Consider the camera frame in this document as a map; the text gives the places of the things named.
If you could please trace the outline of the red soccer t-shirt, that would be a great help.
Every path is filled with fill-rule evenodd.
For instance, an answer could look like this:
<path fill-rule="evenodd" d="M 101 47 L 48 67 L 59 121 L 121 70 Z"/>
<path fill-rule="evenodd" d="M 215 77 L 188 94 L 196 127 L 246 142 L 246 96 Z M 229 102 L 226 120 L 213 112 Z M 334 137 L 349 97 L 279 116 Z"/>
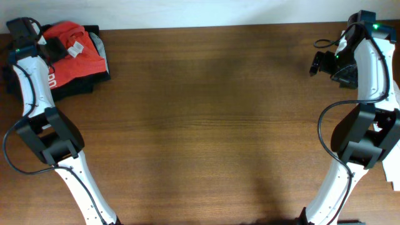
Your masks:
<path fill-rule="evenodd" d="M 106 59 L 100 55 L 84 26 L 71 21 L 59 22 L 46 28 L 44 38 L 59 40 L 66 50 L 66 55 L 52 64 L 51 89 L 65 88 L 73 81 L 95 84 L 110 79 Z"/>

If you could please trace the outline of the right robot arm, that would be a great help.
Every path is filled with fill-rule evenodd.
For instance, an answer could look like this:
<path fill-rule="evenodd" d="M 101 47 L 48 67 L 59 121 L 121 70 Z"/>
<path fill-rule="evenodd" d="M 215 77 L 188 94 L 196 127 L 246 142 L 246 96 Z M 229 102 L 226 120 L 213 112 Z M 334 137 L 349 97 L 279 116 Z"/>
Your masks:
<path fill-rule="evenodd" d="M 330 75 L 340 87 L 357 90 L 356 100 L 332 103 L 320 114 L 317 135 L 323 140 L 322 121 L 332 108 L 354 104 L 354 109 L 335 127 L 330 145 L 322 147 L 332 157 L 317 196 L 302 209 L 295 224 L 339 224 L 339 215 L 360 179 L 375 164 L 394 157 L 399 150 L 399 104 L 393 79 L 396 30 L 376 21 L 375 12 L 351 15 L 336 41 L 327 40 L 318 51 L 309 73 Z"/>

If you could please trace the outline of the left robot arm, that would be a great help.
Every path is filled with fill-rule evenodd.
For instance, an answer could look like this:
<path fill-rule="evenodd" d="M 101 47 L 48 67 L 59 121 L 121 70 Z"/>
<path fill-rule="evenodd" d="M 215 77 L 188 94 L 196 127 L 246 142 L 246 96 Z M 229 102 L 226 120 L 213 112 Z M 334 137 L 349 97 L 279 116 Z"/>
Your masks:
<path fill-rule="evenodd" d="M 30 17 L 10 20 L 6 26 L 13 44 L 7 64 L 19 81 L 23 100 L 22 117 L 10 131 L 16 131 L 34 155 L 47 165 L 34 174 L 58 173 L 86 224 L 120 224 L 89 171 L 79 129 L 55 106 L 49 85 L 49 75 L 55 72 L 53 63 L 77 56 L 83 47 L 73 44 L 66 49 L 59 38 L 46 38 L 41 25 Z"/>

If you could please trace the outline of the white crumpled garment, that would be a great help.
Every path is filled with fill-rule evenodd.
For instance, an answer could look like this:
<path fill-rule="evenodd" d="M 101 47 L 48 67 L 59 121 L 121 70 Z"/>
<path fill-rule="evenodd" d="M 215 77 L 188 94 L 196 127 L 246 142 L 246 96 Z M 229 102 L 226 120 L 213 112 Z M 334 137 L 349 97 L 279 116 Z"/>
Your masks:
<path fill-rule="evenodd" d="M 389 96 L 375 104 L 378 109 L 394 111 L 399 109 L 399 86 L 392 79 L 389 85 Z M 392 184 L 394 191 L 399 191 L 399 135 L 395 135 L 397 139 L 390 153 L 382 161 L 386 181 Z"/>

